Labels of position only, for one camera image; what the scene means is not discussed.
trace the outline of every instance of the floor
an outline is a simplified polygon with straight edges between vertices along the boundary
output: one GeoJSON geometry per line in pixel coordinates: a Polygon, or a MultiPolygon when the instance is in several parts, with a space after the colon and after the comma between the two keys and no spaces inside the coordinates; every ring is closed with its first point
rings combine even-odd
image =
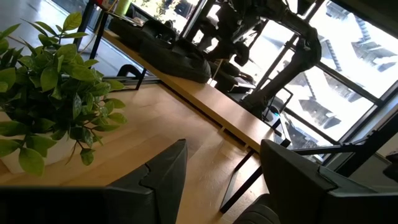
{"type": "MultiPolygon", "coordinates": [[[[21,23],[18,30],[11,34],[13,38],[16,39],[24,39],[32,46],[36,47],[41,45],[37,35],[39,31],[34,29],[31,25],[24,22],[22,19],[35,22],[42,21],[47,23],[54,30],[55,25],[62,26],[63,21],[68,16],[68,13],[63,10],[61,7],[57,6],[54,2],[50,0],[12,0],[12,1],[1,1],[0,7],[0,31],[7,29],[8,27],[21,23]]],[[[89,35],[84,37],[80,50],[84,48],[93,37],[93,33],[89,30],[86,30],[86,33],[89,35]]],[[[23,47],[20,42],[17,42],[12,39],[8,39],[10,43],[10,47],[15,47],[17,49],[23,47]]],[[[65,39],[62,40],[62,44],[72,43],[73,39],[65,39]]],[[[88,51],[91,52],[92,45],[94,44],[94,40],[87,47],[88,51]]],[[[30,51],[27,47],[25,47],[22,52],[23,55],[30,55],[30,51]]],[[[83,58],[88,59],[88,54],[83,54],[83,58]]],[[[119,52],[117,49],[112,47],[110,44],[101,41],[98,47],[96,59],[100,62],[96,64],[94,67],[101,71],[103,74],[109,77],[114,77],[117,75],[121,66],[127,63],[134,62],[129,59],[127,56],[119,52]]]]}

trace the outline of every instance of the metal rod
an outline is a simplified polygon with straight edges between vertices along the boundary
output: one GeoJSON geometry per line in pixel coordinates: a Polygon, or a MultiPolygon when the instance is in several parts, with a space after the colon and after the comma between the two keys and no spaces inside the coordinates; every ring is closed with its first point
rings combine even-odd
{"type": "Polygon", "coordinates": [[[294,117],[296,120],[298,120],[301,123],[303,123],[304,125],[306,125],[307,127],[309,127],[312,131],[315,131],[317,134],[319,134],[321,137],[323,137],[324,139],[326,139],[328,142],[332,143],[333,145],[339,145],[340,144],[338,141],[332,139],[329,135],[327,135],[324,132],[322,132],[321,130],[319,130],[313,124],[309,123],[307,120],[303,119],[301,116],[299,116],[298,114],[294,113],[291,109],[286,108],[285,112],[287,114],[291,115],[292,117],[294,117]]]}
{"type": "Polygon", "coordinates": [[[234,195],[232,195],[232,197],[227,202],[225,202],[224,197],[223,203],[221,204],[220,212],[226,213],[232,207],[232,205],[234,205],[234,203],[245,193],[245,191],[247,191],[248,188],[252,186],[252,184],[261,176],[261,174],[262,168],[258,167],[257,170],[248,178],[247,181],[245,181],[245,183],[243,183],[243,185],[236,191],[234,195]]]}
{"type": "Polygon", "coordinates": [[[104,13],[104,16],[102,17],[101,24],[99,25],[99,30],[97,33],[97,38],[95,39],[93,50],[91,51],[91,54],[90,54],[90,59],[94,59],[95,55],[97,54],[98,46],[100,46],[101,38],[102,38],[102,35],[104,34],[105,24],[106,24],[108,15],[109,15],[108,13],[104,13]]]}

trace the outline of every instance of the black object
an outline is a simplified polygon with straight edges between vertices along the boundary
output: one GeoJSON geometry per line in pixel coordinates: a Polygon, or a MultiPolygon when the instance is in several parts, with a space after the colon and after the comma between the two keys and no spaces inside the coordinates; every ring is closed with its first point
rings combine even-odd
{"type": "Polygon", "coordinates": [[[267,205],[281,223],[389,223],[397,193],[379,193],[315,164],[280,145],[261,142],[267,205]]]}
{"type": "Polygon", "coordinates": [[[181,139],[105,188],[1,187],[1,223],[175,223],[185,182],[181,139]]]}
{"type": "Polygon", "coordinates": [[[280,224],[278,215],[271,209],[271,196],[258,197],[233,224],[280,224]]]}
{"type": "MultiPolygon", "coordinates": [[[[388,119],[384,125],[378,130],[373,130],[371,134],[367,135],[365,138],[357,140],[351,143],[344,143],[339,146],[330,147],[316,147],[311,149],[294,149],[292,152],[297,153],[300,156],[310,156],[317,154],[336,154],[336,153],[346,153],[353,152],[353,155],[345,163],[340,165],[335,172],[339,175],[349,177],[354,171],[356,171],[364,162],[366,162],[381,146],[383,146],[390,138],[392,138],[398,132],[398,113],[395,113],[390,119],[388,119]]],[[[255,153],[255,150],[251,150],[242,161],[236,166],[232,178],[229,182],[226,194],[224,196],[223,202],[221,203],[220,211],[225,213],[231,208],[231,206],[242,196],[242,194],[254,183],[254,181],[261,175],[262,170],[258,168],[250,178],[243,183],[243,185],[238,189],[238,191],[232,195],[232,188],[234,180],[237,175],[237,171],[243,166],[244,163],[255,153]]],[[[394,170],[387,170],[389,175],[394,170]]]]}
{"type": "Polygon", "coordinates": [[[144,40],[139,53],[144,60],[168,75],[198,83],[206,83],[211,78],[210,66],[204,56],[185,39],[176,41],[171,50],[144,40]]]}
{"type": "Polygon", "coordinates": [[[144,40],[163,48],[171,48],[176,39],[176,34],[171,28],[156,20],[149,20],[142,27],[137,27],[130,22],[114,17],[108,28],[120,36],[124,44],[137,52],[144,40]]]}

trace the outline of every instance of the potted plant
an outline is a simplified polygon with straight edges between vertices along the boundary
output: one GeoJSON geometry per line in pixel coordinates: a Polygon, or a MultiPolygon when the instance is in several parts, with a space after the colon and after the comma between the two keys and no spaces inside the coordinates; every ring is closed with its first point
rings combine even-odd
{"type": "Polygon", "coordinates": [[[87,34],[69,33],[81,23],[81,14],[70,14],[55,32],[43,22],[28,22],[39,32],[42,46],[25,42],[31,55],[9,49],[6,37],[19,24],[0,33],[0,157],[11,172],[42,175],[45,164],[63,159],[81,147],[85,165],[93,161],[96,131],[112,131],[126,123],[114,108],[124,103],[108,93],[124,85],[102,81],[103,74],[90,67],[97,60],[84,61],[75,44],[60,45],[62,39],[87,34]]]}

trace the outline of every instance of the black metal frame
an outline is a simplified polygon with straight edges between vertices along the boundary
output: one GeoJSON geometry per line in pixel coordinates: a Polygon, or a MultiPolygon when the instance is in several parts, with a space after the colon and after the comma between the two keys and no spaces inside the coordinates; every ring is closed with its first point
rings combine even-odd
{"type": "MultiPolygon", "coordinates": [[[[372,134],[366,136],[355,142],[348,144],[343,144],[340,146],[330,146],[330,147],[318,147],[312,149],[294,149],[293,152],[301,156],[310,156],[317,154],[337,154],[345,152],[353,152],[351,159],[342,164],[337,168],[336,172],[345,177],[349,177],[354,171],[356,171],[361,165],[363,165],[381,146],[383,146],[390,138],[392,138],[398,132],[398,112],[384,123],[382,127],[378,130],[374,130],[372,134]]],[[[235,183],[239,169],[249,160],[249,158],[256,153],[255,150],[251,149],[249,153],[239,162],[235,167],[231,179],[229,181],[224,199],[221,203],[220,212],[226,213],[232,205],[247,191],[247,189],[256,181],[262,174],[261,167],[248,178],[245,183],[232,194],[233,185],[235,183]]]]}
{"type": "MultiPolygon", "coordinates": [[[[287,147],[289,146],[290,142],[286,144],[286,142],[282,142],[280,145],[287,147]]],[[[251,156],[253,156],[254,153],[257,153],[254,149],[251,149],[245,157],[237,164],[237,166],[234,168],[234,171],[232,173],[232,176],[229,180],[228,187],[226,189],[226,192],[224,194],[223,201],[221,203],[220,207],[220,212],[221,213],[226,213],[232,205],[235,204],[236,201],[252,186],[252,184],[261,176],[262,174],[262,169],[261,166],[254,171],[254,173],[246,180],[242,186],[233,194],[233,187],[236,181],[236,177],[238,176],[238,171],[240,168],[250,159],[251,156]]]]}

